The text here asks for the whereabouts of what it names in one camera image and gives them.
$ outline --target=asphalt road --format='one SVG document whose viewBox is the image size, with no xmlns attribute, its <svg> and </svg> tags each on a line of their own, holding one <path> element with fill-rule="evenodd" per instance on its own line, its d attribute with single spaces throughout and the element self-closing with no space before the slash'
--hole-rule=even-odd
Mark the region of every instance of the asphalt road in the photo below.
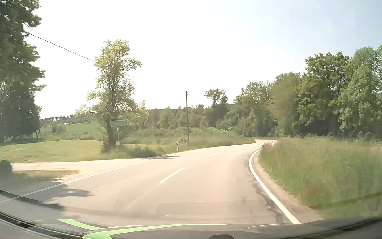
<svg viewBox="0 0 382 239">
<path fill-rule="evenodd" d="M 59 208 L 9 200 L 0 210 L 25 220 L 72 218 L 107 226 L 289 223 L 249 170 L 249 157 L 263 143 L 137 160 L 26 196 Z"/>
</svg>

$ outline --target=power line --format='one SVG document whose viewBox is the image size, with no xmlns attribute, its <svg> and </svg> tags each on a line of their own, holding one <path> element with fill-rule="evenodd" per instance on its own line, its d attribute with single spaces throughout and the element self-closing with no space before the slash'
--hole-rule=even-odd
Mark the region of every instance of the power line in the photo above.
<svg viewBox="0 0 382 239">
<path fill-rule="evenodd" d="M 48 43 L 51 43 L 51 44 L 53 44 L 54 46 L 58 46 L 58 47 L 60 47 L 60 48 L 62 48 L 62 49 L 64 49 L 64 50 L 66 50 L 66 51 L 72 52 L 72 51 L 69 50 L 69 49 L 66 49 L 66 48 L 64 48 L 64 47 L 62 47 L 62 46 L 59 46 L 59 45 L 55 44 L 55 43 L 52 43 L 52 42 L 50 42 L 50 41 L 47 41 L 47 40 L 45 40 L 45 39 L 43 39 L 43 38 L 40 38 L 39 36 L 35 36 L 35 35 L 33 35 L 33 34 L 27 32 L 27 31 L 25 31 L 25 32 L 26 32 L 27 34 L 29 34 L 29 35 L 32 35 L 32 36 L 37 37 L 37 38 L 39 38 L 39 39 L 41 39 L 41 40 L 44 40 L 44 41 L 46 41 L 46 42 L 48 42 Z M 79 54 L 76 53 L 76 52 L 72 52 L 72 53 L 73 53 L 73 54 L 76 54 L 76 55 L 78 55 L 78 56 L 80 56 L 80 57 L 83 57 L 83 58 L 85 58 L 85 59 L 87 59 L 87 60 L 90 60 L 90 61 L 92 61 L 92 62 L 97 63 L 96 61 L 91 60 L 91 59 L 89 59 L 88 57 L 84 57 L 84 56 L 82 56 L 82 55 L 79 55 Z M 145 83 L 149 84 L 148 82 L 143 81 L 143 80 L 141 80 L 141 79 L 138 79 L 138 78 L 136 78 L 136 77 L 133 77 L 133 76 L 131 76 L 131 75 L 129 75 L 129 74 L 127 74 L 127 76 L 132 77 L 132 78 L 134 78 L 134 79 L 137 79 L 137 80 L 140 80 L 140 81 L 142 81 L 142 82 L 145 82 Z"/>
</svg>

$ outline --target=windshield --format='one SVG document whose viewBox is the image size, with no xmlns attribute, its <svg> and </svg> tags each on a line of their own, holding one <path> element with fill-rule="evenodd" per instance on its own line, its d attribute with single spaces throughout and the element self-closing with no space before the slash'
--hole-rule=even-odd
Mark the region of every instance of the windshield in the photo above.
<svg viewBox="0 0 382 239">
<path fill-rule="evenodd" d="M 382 218 L 377 5 L 0 0 L 0 219 L 87 238 Z"/>
</svg>

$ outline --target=road sign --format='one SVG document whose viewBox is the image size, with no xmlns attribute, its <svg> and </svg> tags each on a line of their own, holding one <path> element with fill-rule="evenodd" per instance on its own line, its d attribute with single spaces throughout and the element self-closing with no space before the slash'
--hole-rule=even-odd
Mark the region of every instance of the road sign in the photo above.
<svg viewBox="0 0 382 239">
<path fill-rule="evenodd" d="M 125 125 L 126 125 L 126 120 L 124 120 L 124 119 L 112 119 L 110 121 L 111 127 L 125 126 Z"/>
</svg>

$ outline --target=white lane marking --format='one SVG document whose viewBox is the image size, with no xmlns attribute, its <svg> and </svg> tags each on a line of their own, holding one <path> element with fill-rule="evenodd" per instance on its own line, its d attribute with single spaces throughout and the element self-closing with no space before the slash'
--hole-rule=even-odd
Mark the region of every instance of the white lane marking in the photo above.
<svg viewBox="0 0 382 239">
<path fill-rule="evenodd" d="M 39 192 L 42 192 L 42 191 L 45 191 L 45 190 L 48 190 L 48 189 L 51 189 L 51 188 L 54 188 L 54 187 L 58 187 L 58 186 L 61 186 L 61 185 L 66 185 L 67 183 L 76 182 L 76 181 L 79 181 L 79 180 L 82 180 L 82 179 L 86 179 L 86 178 L 89 178 L 89 177 L 93 177 L 93 176 L 96 176 L 96 175 L 99 175 L 99 174 L 102 174 L 102 173 L 107 173 L 107 172 L 110 172 L 110 171 L 114 171 L 114 170 L 117 170 L 117 169 L 125 168 L 125 167 L 128 167 L 128 166 L 132 166 L 132 165 L 135 165 L 135 164 L 139 164 L 139 163 L 143 163 L 143 162 L 148 162 L 148 161 L 151 161 L 151 160 L 143 160 L 143 161 L 140 161 L 140 162 L 136 162 L 136 163 L 128 164 L 128 165 L 125 165 L 125 166 L 121 166 L 121 167 L 118 167 L 118 168 L 113 168 L 113 169 L 109 169 L 109 170 L 106 170 L 106 171 L 103 171 L 103 172 L 95 173 L 95 174 L 92 174 L 92 175 L 89 175 L 89 176 L 86 176 L 86 177 L 78 178 L 78 179 L 75 179 L 75 180 L 72 180 L 72 181 L 56 184 L 56 185 L 53 185 L 51 187 L 45 187 L 45 188 L 42 188 L 42 189 L 30 192 L 30 193 L 25 193 L 25 194 L 22 194 L 22 195 L 19 195 L 19 196 L 16 196 L 16 197 L 12 197 L 12 198 L 8 198 L 6 200 L 0 201 L 0 204 L 4 203 L 4 202 L 11 201 L 11 200 L 15 200 L 15 199 L 20 198 L 20 197 L 25 197 L 25 196 L 28 196 L 28 195 L 31 195 L 31 194 L 34 194 L 34 193 L 39 193 Z"/>
<path fill-rule="evenodd" d="M 174 176 L 175 174 L 177 174 L 178 172 L 180 172 L 181 170 L 183 170 L 184 168 L 180 168 L 178 169 L 176 172 L 172 173 L 171 175 L 167 176 L 165 179 L 163 179 L 162 181 L 160 181 L 160 183 L 164 183 L 166 182 L 166 180 L 168 180 L 169 178 L 171 178 L 172 176 Z"/>
<path fill-rule="evenodd" d="M 252 165 L 252 160 L 254 158 L 254 156 L 260 151 L 261 149 L 257 150 L 256 152 L 254 152 L 251 156 L 250 156 L 250 159 L 248 160 L 248 166 L 250 167 L 250 171 L 251 173 L 253 174 L 253 176 L 256 178 L 257 182 L 260 184 L 260 186 L 262 186 L 263 190 L 266 192 L 266 194 L 269 196 L 269 198 L 272 199 L 272 201 L 278 206 L 279 209 L 281 209 L 281 211 L 284 213 L 284 215 L 291 221 L 292 224 L 300 224 L 300 221 L 297 220 L 297 218 L 291 214 L 291 212 L 278 200 L 278 198 L 275 197 L 275 195 L 273 195 L 271 193 L 271 191 L 268 189 L 268 187 L 262 182 L 262 180 L 260 180 L 260 178 L 257 176 L 256 172 L 254 171 L 253 169 L 253 165 Z"/>
</svg>

